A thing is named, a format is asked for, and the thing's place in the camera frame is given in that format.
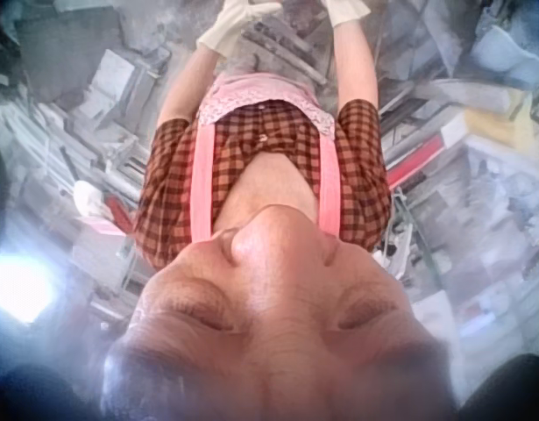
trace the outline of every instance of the pink apron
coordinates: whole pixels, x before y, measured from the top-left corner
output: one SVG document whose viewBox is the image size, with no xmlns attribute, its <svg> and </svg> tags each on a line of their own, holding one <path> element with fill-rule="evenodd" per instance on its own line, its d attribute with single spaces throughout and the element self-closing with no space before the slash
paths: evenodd
<svg viewBox="0 0 539 421">
<path fill-rule="evenodd" d="M 257 73 L 218 77 L 201 104 L 189 198 L 194 243 L 211 238 L 215 123 L 237 108 L 269 100 L 286 101 L 296 106 L 320 132 L 318 225 L 324 232 L 339 235 L 341 178 L 335 146 L 335 120 L 320 110 L 316 98 L 304 85 L 277 75 Z"/>
</svg>

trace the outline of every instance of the plaid shirt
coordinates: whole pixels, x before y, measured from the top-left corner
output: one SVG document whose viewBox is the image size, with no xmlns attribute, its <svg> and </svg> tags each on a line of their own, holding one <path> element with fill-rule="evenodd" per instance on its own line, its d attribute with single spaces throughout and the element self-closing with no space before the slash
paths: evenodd
<svg viewBox="0 0 539 421">
<path fill-rule="evenodd" d="M 142 254 L 160 270 L 191 243 L 189 192 L 197 120 L 164 123 L 154 136 L 135 222 Z M 367 101 L 350 101 L 339 113 L 336 145 L 341 171 L 340 238 L 367 250 L 378 243 L 390 216 L 379 116 Z M 224 200 L 259 152 L 283 153 L 320 194 L 319 133 L 283 101 L 248 105 L 216 123 L 212 181 L 213 224 Z"/>
</svg>

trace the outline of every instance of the rubber glove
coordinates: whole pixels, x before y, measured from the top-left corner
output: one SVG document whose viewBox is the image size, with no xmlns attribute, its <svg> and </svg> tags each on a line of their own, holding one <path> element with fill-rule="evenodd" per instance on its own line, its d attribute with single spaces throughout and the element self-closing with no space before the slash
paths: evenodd
<svg viewBox="0 0 539 421">
<path fill-rule="evenodd" d="M 281 9 L 279 3 L 250 4 L 248 0 L 224 0 L 215 24 L 197 40 L 197 45 L 204 44 L 228 58 L 247 24 Z"/>
<path fill-rule="evenodd" d="M 322 0 L 330 15 L 331 26 L 359 20 L 368 15 L 371 10 L 363 0 Z"/>
</svg>

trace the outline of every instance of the light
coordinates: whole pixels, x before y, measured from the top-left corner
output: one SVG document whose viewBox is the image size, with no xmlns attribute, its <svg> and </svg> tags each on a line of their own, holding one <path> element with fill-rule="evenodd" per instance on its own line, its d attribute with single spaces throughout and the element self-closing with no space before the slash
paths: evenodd
<svg viewBox="0 0 539 421">
<path fill-rule="evenodd" d="M 53 300 L 49 272 L 36 260 L 0 256 L 0 308 L 31 323 Z"/>
</svg>

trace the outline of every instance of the forearm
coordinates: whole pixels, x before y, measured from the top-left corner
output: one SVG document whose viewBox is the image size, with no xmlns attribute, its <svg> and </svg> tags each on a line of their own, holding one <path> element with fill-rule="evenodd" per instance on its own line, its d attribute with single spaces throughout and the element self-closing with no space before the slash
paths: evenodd
<svg viewBox="0 0 539 421">
<path fill-rule="evenodd" d="M 177 75 L 162 105 L 158 127 L 168 120 L 193 120 L 202 99 L 213 82 L 213 74 L 220 54 L 200 45 L 191 55 L 185 68 Z"/>
<path fill-rule="evenodd" d="M 374 59 L 357 20 L 333 30 L 338 87 L 338 109 L 353 99 L 365 99 L 378 108 L 378 82 Z"/>
</svg>

